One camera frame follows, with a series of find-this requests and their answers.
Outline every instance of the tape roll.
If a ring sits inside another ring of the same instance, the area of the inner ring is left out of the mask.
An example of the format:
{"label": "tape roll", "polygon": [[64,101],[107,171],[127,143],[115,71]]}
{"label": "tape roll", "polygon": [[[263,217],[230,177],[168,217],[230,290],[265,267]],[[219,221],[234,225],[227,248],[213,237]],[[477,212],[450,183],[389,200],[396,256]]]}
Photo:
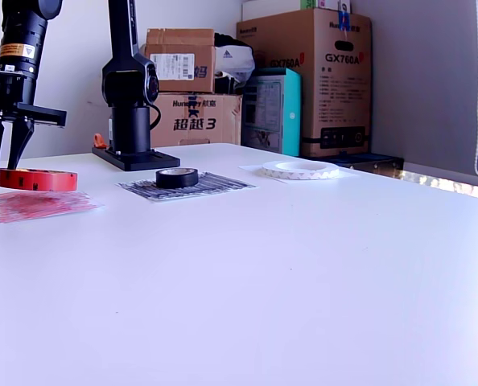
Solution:
{"label": "tape roll", "polygon": [[22,191],[75,191],[78,175],[53,170],[0,169],[0,187]]}
{"label": "tape roll", "polygon": [[273,179],[318,180],[339,177],[339,167],[326,162],[270,162],[262,166],[264,175]]}
{"label": "tape roll", "polygon": [[165,169],[157,172],[157,187],[160,189],[180,189],[194,187],[200,181],[196,169]]}

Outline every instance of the teal box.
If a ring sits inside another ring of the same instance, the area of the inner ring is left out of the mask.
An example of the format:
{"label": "teal box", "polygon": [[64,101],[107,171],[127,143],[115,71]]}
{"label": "teal box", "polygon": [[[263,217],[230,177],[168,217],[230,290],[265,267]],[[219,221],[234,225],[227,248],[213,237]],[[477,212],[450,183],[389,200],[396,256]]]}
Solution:
{"label": "teal box", "polygon": [[298,157],[302,78],[289,68],[257,70],[245,86],[243,146]]}

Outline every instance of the white tape roll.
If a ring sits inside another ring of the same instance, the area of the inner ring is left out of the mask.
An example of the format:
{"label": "white tape roll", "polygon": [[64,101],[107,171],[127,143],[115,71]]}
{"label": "white tape roll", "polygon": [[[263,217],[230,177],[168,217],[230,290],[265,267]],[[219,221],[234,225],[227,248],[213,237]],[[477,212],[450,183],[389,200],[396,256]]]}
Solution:
{"label": "white tape roll", "polygon": [[317,161],[270,162],[262,166],[262,172],[273,179],[317,180],[339,177],[339,167]]}

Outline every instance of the white wall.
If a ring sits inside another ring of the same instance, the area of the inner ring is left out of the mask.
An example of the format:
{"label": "white wall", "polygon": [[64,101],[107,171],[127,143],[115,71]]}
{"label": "white wall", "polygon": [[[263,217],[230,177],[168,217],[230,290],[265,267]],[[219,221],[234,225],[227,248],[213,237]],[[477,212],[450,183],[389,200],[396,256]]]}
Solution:
{"label": "white wall", "polygon": [[476,0],[352,6],[373,22],[373,152],[478,184]]}
{"label": "white wall", "polygon": [[[147,28],[214,28],[234,35],[242,0],[136,0],[141,43]],[[2,12],[0,1],[0,39]],[[111,58],[106,0],[64,0],[50,22],[35,98],[38,106],[67,110],[65,129],[37,125],[24,158],[89,152],[95,133],[108,132],[110,111],[101,96],[101,69]],[[10,148],[6,128],[2,159]]]}

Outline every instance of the black cable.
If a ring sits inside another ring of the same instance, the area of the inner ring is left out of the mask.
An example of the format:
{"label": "black cable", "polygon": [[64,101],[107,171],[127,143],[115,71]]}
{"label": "black cable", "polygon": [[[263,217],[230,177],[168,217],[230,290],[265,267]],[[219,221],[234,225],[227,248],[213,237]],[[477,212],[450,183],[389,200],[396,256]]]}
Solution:
{"label": "black cable", "polygon": [[155,119],[155,122],[153,122],[150,125],[150,130],[153,130],[155,127],[157,127],[160,123],[160,120],[162,119],[162,114],[160,113],[160,109],[157,106],[150,105],[150,107],[155,110],[158,114],[157,119]]}

